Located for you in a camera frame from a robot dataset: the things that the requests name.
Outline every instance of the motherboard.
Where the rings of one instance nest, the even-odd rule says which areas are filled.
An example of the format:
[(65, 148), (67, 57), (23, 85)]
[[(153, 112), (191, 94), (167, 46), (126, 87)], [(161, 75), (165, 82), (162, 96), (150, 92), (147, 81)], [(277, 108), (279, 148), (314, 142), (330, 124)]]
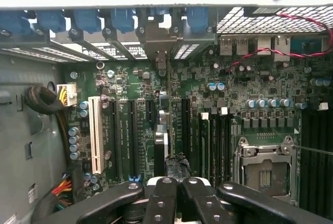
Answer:
[[(291, 49), (303, 53), (305, 42), (292, 39)], [(317, 52), (311, 43), (308, 51)], [(166, 70), (145, 60), (63, 67), (65, 83), (78, 93), (68, 117), (85, 197), (154, 177), (156, 124), (166, 121), (165, 158), (182, 157), (191, 176), (213, 187), (236, 181), (298, 205), (302, 112), (326, 110), (333, 61), (276, 61), (266, 53), (232, 65), (240, 55), (226, 55), (221, 46), (168, 60)]]

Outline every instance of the mounting hole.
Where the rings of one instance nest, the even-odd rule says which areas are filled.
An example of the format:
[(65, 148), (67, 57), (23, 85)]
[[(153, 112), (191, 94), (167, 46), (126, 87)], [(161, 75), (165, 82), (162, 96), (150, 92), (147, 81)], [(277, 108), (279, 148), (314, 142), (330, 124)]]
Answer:
[(96, 69), (102, 70), (102, 69), (104, 69), (104, 67), (105, 67), (105, 63), (103, 63), (102, 61), (98, 61), (96, 63)]
[(155, 219), (155, 221), (162, 221), (162, 216), (161, 215), (155, 215), (154, 219)]
[(164, 203), (164, 202), (158, 202), (157, 205), (158, 205), (159, 207), (164, 207), (164, 206), (165, 206), (165, 203)]
[(221, 216), (219, 216), (219, 215), (214, 215), (214, 220), (215, 220), (215, 221), (221, 221)]

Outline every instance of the black pcie slot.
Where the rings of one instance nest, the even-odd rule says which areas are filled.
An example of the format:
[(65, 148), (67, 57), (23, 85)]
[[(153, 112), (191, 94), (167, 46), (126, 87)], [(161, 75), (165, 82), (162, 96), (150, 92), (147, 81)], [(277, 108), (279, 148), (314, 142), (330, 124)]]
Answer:
[(191, 151), (190, 127), (190, 100), (182, 99), (182, 150), (189, 162)]
[(130, 177), (136, 178), (139, 175), (136, 100), (127, 102), (127, 114), (129, 123)]
[(110, 124), (109, 124), (109, 143), (111, 143), (112, 164), (116, 168), (116, 177), (122, 177), (121, 166), (121, 140), (119, 133), (119, 105), (116, 101), (111, 101), (109, 104), (110, 109)]

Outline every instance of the capacitor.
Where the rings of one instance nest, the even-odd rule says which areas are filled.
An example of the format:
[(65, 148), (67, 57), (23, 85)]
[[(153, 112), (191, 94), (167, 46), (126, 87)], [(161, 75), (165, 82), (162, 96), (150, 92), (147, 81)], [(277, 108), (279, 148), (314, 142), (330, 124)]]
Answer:
[(277, 106), (276, 99), (269, 99), (267, 103), (268, 103), (269, 107), (275, 108)]
[(101, 101), (108, 101), (109, 100), (109, 97), (107, 95), (100, 95), (100, 100)]
[(98, 175), (92, 175), (92, 177), (90, 178), (90, 182), (92, 184), (96, 184), (99, 180), (99, 176)]
[(310, 84), (312, 86), (323, 86), (324, 80), (321, 78), (312, 78)]
[(110, 159), (110, 157), (111, 157), (111, 151), (110, 150), (107, 150), (106, 152), (105, 152), (105, 154), (104, 154), (104, 160), (108, 160), (108, 159)]
[(106, 102), (106, 103), (102, 103), (102, 108), (103, 109), (106, 109), (109, 107), (109, 102)]
[(87, 101), (80, 102), (80, 109), (88, 109), (89, 103)]
[(87, 117), (88, 116), (88, 110), (82, 110), (82, 111), (80, 111), (80, 116), (81, 117)]
[(96, 87), (103, 87), (104, 86), (104, 81), (103, 80), (96, 80), (95, 84), (96, 84)]
[(208, 83), (208, 84), (207, 84), (207, 88), (208, 88), (210, 91), (214, 91), (214, 90), (216, 90), (216, 88), (217, 88), (216, 83), (213, 83), (213, 82)]
[(91, 173), (85, 173), (83, 176), (83, 180), (85, 180), (85, 181), (90, 181), (91, 178), (92, 178)]
[(76, 159), (78, 159), (79, 156), (80, 156), (80, 151), (73, 152), (69, 155), (71, 160), (76, 160)]
[(217, 89), (220, 90), (220, 91), (223, 91), (225, 89), (225, 85), (223, 82), (219, 82), (217, 84)]
[(282, 107), (289, 107), (290, 106), (290, 100), (289, 99), (281, 99), (280, 100), (280, 105)]
[(77, 135), (75, 135), (75, 136), (71, 136), (71, 137), (69, 137), (69, 139), (68, 139), (68, 142), (70, 143), (70, 144), (75, 144), (76, 142), (78, 142), (79, 141), (79, 137), (77, 136)]
[(311, 68), (311, 67), (305, 67), (305, 68), (304, 68), (304, 73), (305, 73), (305, 74), (310, 74), (311, 71), (312, 71), (312, 68)]
[(307, 104), (306, 103), (296, 103), (296, 108), (306, 109), (307, 108)]
[(80, 147), (79, 143), (71, 144), (69, 146), (69, 150), (70, 152), (76, 152), (79, 150), (79, 147)]
[(265, 100), (262, 99), (257, 100), (257, 106), (261, 108), (265, 107)]
[(218, 69), (219, 67), (220, 67), (220, 65), (218, 63), (213, 64), (213, 69)]
[(323, 80), (323, 86), (330, 86), (331, 80), (330, 79), (324, 79)]
[(254, 100), (247, 100), (246, 106), (248, 106), (249, 108), (254, 108)]
[(73, 127), (68, 130), (69, 136), (75, 136), (79, 133), (79, 129), (77, 127)]

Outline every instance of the white component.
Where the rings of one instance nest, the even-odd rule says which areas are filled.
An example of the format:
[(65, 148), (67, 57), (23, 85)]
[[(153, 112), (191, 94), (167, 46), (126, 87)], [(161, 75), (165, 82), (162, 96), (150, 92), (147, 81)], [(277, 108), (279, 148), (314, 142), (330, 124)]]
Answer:
[(320, 103), (319, 104), (319, 111), (322, 111), (322, 110), (328, 110), (328, 103)]
[(90, 143), (92, 146), (92, 165), (93, 173), (101, 174), (104, 170), (104, 150), (102, 136), (102, 119), (100, 108), (100, 97), (88, 97), (89, 103), (89, 126)]
[(76, 84), (58, 84), (57, 94), (63, 87), (65, 87), (67, 91), (67, 95), (65, 97), (67, 102), (64, 104), (64, 106), (69, 107), (78, 104), (78, 94), (76, 92)]

